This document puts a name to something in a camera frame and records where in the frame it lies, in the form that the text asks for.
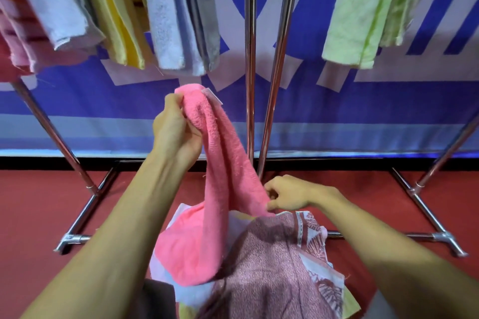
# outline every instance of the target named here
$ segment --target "person's right hand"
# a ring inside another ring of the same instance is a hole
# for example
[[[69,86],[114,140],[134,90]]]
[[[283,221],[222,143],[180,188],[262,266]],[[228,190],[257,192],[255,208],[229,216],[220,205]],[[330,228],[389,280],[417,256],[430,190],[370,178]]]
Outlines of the person's right hand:
[[[290,175],[277,176],[264,185],[271,201],[266,209],[284,209],[295,211],[310,204],[319,203],[321,198],[338,197],[343,195],[335,187],[315,184],[295,178]]]

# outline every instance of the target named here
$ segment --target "person's left hand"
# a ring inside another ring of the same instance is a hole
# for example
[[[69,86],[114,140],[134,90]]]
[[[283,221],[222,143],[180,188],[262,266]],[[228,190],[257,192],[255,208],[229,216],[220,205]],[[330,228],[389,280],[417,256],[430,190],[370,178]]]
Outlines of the person's left hand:
[[[185,173],[200,156],[203,141],[200,131],[183,116],[182,100],[179,93],[165,96],[165,109],[153,121],[153,152]]]

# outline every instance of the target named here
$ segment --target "mauve towel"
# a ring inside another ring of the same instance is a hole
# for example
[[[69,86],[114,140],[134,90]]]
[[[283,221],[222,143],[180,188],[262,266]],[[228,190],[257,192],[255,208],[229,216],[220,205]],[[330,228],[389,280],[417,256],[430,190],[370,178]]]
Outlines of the mauve towel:
[[[261,217],[248,226],[197,319],[337,319],[303,265],[293,217]]]
[[[177,88],[183,112],[201,131],[207,155],[205,201],[183,212],[163,231],[155,256],[182,286],[210,280],[223,261],[228,211],[272,216],[269,198],[250,164],[233,125],[219,104],[210,102],[199,84]]]

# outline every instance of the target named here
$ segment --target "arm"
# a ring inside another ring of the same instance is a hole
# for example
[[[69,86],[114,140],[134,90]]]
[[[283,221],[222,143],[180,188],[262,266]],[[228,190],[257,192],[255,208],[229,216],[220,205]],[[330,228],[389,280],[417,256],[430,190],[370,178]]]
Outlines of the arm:
[[[201,134],[165,98],[155,142],[110,216],[28,307],[22,319],[123,318],[140,289],[155,242],[185,172],[201,152]]]
[[[333,187],[292,176],[265,185],[268,210],[319,208],[373,275],[400,318],[477,318],[479,284],[446,260],[352,204]]]

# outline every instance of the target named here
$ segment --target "black baseboard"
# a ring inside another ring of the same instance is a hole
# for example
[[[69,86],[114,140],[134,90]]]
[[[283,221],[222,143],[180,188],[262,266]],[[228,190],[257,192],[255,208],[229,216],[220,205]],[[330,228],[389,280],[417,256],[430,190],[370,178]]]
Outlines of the black baseboard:
[[[141,165],[138,159],[117,158],[80,158],[82,167],[87,171],[107,171],[117,161],[121,171],[137,171]],[[269,159],[266,171],[387,171],[391,167],[399,171],[425,171],[434,159],[429,158],[295,158]],[[190,171],[206,171],[206,161],[199,160]],[[64,158],[48,157],[0,157],[0,169],[3,170],[72,170]],[[479,171],[479,159],[453,158],[443,167],[446,171]]]

